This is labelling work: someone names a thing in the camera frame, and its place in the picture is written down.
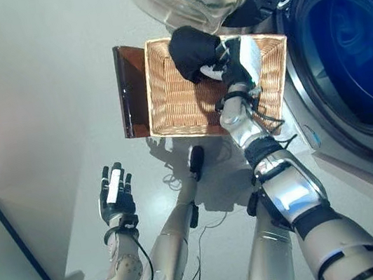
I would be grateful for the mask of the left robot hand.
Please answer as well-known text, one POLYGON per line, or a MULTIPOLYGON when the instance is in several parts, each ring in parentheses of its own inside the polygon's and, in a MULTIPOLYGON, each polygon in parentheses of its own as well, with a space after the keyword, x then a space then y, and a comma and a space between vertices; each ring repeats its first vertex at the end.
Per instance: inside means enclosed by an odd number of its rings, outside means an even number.
POLYGON ((108 227, 124 215, 135 214, 135 202, 131 192, 132 175, 126 173, 120 162, 112 167, 104 166, 100 183, 99 212, 108 227))

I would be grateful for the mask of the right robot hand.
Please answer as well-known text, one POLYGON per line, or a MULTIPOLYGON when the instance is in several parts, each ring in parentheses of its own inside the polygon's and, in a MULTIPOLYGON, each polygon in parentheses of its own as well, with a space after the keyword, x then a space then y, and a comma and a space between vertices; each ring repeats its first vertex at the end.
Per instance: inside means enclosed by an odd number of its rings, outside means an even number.
POLYGON ((216 55, 216 62, 200 68, 201 74, 224 82, 228 88, 236 84, 254 88, 259 83, 262 56, 251 36, 241 35, 222 40, 216 47, 216 55))

